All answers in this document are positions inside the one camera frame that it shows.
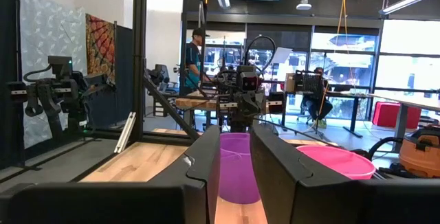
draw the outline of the red cushion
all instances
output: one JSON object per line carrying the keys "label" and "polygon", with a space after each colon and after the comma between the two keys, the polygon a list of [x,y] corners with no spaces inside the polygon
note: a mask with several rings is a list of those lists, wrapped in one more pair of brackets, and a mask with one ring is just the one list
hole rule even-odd
{"label": "red cushion", "polygon": [[[376,102],[373,124],[383,127],[396,127],[399,109],[399,103]],[[408,108],[406,128],[417,128],[419,125],[420,115],[421,109],[415,107]]]}

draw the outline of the pink bucket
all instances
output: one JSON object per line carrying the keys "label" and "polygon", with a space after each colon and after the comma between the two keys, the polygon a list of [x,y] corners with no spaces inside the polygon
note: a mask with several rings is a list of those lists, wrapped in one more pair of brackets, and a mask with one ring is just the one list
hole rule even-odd
{"label": "pink bucket", "polygon": [[260,200],[250,157],[249,134],[221,134],[220,152],[219,196],[238,204],[250,204]]}
{"label": "pink bucket", "polygon": [[299,151],[350,179],[370,179],[376,171],[366,158],[330,146],[299,146]]}

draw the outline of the pink bowl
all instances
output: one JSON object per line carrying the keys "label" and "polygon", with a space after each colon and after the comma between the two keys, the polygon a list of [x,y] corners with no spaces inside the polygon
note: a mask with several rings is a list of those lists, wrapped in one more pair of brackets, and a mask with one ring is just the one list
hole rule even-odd
{"label": "pink bowl", "polygon": [[371,161],[347,150],[329,146],[299,146],[299,151],[350,179],[370,179],[376,168]]}

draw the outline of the purple bucket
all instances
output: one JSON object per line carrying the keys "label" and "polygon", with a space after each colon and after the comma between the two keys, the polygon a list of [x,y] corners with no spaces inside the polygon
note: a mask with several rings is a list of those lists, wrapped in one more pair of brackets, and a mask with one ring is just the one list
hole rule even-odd
{"label": "purple bucket", "polygon": [[220,151],[219,196],[238,204],[250,204],[260,200],[250,158],[249,134],[221,134]]}

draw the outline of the colorful tapestry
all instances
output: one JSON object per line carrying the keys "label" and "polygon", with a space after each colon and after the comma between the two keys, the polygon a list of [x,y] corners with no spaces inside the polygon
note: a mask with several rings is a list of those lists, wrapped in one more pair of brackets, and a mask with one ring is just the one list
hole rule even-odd
{"label": "colorful tapestry", "polygon": [[115,83],[115,25],[86,14],[87,73],[107,74]]}
{"label": "colorful tapestry", "polygon": [[[71,56],[74,70],[86,76],[84,9],[72,9],[48,0],[20,0],[20,3],[23,75],[46,68],[48,56]],[[51,77],[54,76],[49,70],[31,78]],[[67,127],[67,114],[60,113],[60,122],[63,128]],[[26,148],[52,138],[44,113],[36,117],[25,115],[23,125]]]}

